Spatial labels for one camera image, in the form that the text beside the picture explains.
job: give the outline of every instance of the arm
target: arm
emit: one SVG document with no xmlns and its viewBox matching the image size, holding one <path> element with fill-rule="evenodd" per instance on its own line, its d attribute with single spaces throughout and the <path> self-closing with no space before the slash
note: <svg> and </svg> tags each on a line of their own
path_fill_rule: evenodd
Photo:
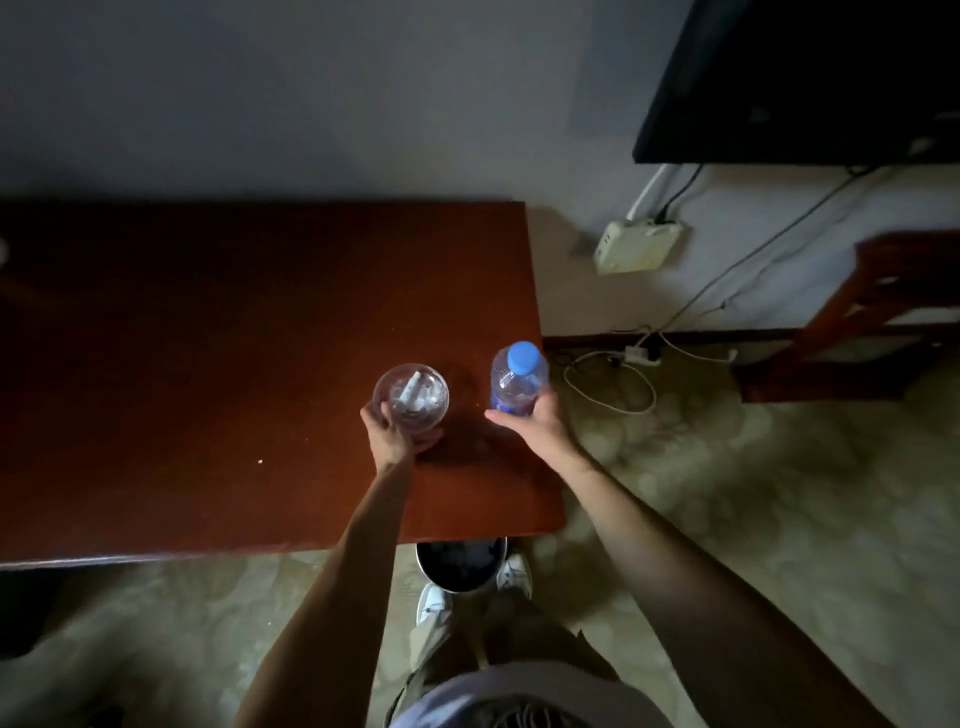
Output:
<svg viewBox="0 0 960 728">
<path fill-rule="evenodd" d="M 890 723 L 773 604 L 607 475 L 555 392 L 534 414 L 488 411 L 570 487 L 711 728 Z"/>
<path fill-rule="evenodd" d="M 414 454 L 442 435 L 435 431 L 413 442 L 386 406 L 383 414 L 385 425 L 369 409 L 361 412 L 376 478 L 263 659 L 235 728 L 365 724 Z"/>
</svg>

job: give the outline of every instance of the electrical outlet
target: electrical outlet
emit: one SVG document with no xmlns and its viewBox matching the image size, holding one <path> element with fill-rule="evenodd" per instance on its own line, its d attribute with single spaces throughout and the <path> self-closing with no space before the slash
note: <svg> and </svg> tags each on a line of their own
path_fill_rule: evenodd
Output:
<svg viewBox="0 0 960 728">
<path fill-rule="evenodd" d="M 593 265 L 600 276 L 659 268 L 683 232 L 680 223 L 615 220 L 597 243 Z"/>
</svg>

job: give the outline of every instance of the plastic water bottle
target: plastic water bottle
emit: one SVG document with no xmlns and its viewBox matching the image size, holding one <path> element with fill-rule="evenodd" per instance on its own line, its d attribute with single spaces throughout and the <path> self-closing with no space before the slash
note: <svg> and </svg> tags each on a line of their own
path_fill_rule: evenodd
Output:
<svg viewBox="0 0 960 728">
<path fill-rule="evenodd" d="M 501 349 L 490 372 L 490 407 L 525 417 L 549 378 L 550 366 L 535 344 L 518 341 Z"/>
</svg>

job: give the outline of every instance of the hand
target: hand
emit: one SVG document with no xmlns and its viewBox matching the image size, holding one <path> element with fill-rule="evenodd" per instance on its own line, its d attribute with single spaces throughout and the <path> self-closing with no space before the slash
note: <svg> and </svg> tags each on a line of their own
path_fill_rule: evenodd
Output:
<svg viewBox="0 0 960 728">
<path fill-rule="evenodd" d="M 387 402 L 380 404 L 381 416 L 378 417 L 367 404 L 360 410 L 360 418 L 367 426 L 367 435 L 370 437 L 370 451 L 373 453 L 373 463 L 376 471 L 382 472 L 385 468 L 402 463 L 412 463 L 414 455 L 432 448 L 444 436 L 441 429 L 432 429 L 411 435 L 394 420 L 394 413 Z"/>
<path fill-rule="evenodd" d="M 549 385 L 540 392 L 529 417 L 518 417 L 496 409 L 488 409 L 484 415 L 492 423 L 508 427 L 522 437 L 527 446 L 554 470 L 571 456 L 582 454 L 570 434 L 560 398 Z"/>
</svg>

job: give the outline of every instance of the baseboard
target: baseboard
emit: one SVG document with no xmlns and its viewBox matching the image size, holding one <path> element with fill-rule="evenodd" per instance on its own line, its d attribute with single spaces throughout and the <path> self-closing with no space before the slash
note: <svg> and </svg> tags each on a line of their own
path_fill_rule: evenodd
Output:
<svg viewBox="0 0 960 728">
<path fill-rule="evenodd" d="M 747 344 L 755 341 L 789 341 L 798 328 L 731 328 L 717 331 L 672 331 L 670 342 L 678 346 L 702 344 Z M 956 341 L 960 324 L 892 324 L 878 328 L 871 336 L 922 336 Z M 566 349 L 610 349 L 616 351 L 636 343 L 639 333 L 595 333 L 581 336 L 544 336 L 546 351 Z"/>
</svg>

